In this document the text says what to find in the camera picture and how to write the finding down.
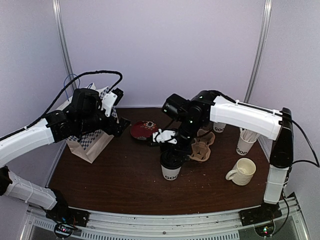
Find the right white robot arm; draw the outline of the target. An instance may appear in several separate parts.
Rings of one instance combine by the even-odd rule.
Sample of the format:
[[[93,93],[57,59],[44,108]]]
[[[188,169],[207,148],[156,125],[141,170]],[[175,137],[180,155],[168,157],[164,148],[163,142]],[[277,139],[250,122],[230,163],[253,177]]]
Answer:
[[[159,129],[152,140],[165,144],[161,163],[168,170],[179,169],[192,153],[191,144],[198,130],[209,122],[246,129],[273,140],[269,173],[262,206],[256,210],[259,220],[268,220],[275,212],[293,165],[293,126],[288,108],[271,110],[233,100],[217,90],[202,90],[191,100],[177,94],[168,97],[161,109],[180,122],[177,130]]]

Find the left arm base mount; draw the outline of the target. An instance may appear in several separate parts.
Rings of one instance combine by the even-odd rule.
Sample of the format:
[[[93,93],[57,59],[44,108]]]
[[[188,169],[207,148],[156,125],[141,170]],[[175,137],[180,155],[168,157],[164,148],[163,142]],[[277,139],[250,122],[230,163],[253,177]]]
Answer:
[[[80,234],[81,229],[87,226],[90,213],[86,210],[67,208],[66,211],[42,209],[45,216],[55,222],[53,233],[58,239],[64,240],[75,234]]]

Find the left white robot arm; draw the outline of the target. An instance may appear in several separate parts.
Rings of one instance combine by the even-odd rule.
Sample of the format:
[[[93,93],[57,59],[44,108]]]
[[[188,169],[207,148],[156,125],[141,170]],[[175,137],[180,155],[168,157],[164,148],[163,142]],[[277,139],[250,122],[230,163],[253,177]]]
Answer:
[[[55,110],[31,127],[24,127],[9,137],[0,139],[0,194],[51,210],[61,222],[72,218],[72,211],[57,191],[45,189],[10,171],[12,160],[43,146],[61,142],[71,136],[81,138],[97,130],[114,137],[120,136],[130,125],[125,118],[106,116],[98,111],[91,116],[71,116]]]

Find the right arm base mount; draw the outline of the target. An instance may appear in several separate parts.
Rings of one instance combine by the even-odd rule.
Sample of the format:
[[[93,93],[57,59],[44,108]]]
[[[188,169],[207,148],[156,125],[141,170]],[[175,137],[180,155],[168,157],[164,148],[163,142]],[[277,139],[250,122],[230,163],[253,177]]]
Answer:
[[[281,210],[262,209],[262,207],[239,212],[242,226],[253,225],[255,233],[263,238],[270,237],[276,231],[275,219],[281,216]]]

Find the black plastic cup lid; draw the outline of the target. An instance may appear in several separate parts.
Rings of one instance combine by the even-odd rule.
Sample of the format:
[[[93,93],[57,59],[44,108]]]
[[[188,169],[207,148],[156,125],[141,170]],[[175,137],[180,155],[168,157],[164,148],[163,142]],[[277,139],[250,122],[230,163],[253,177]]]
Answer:
[[[173,155],[169,150],[164,151],[160,155],[160,164],[169,170],[180,168],[185,163],[185,159],[180,156]]]

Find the white paper coffee cup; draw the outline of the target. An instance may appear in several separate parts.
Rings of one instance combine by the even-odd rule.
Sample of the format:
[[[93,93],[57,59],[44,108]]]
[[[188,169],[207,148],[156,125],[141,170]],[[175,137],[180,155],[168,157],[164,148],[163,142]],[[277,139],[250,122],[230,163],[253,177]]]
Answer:
[[[182,165],[168,165],[161,163],[161,172],[162,176],[167,180],[167,181],[174,181],[177,179],[180,170],[181,170]]]

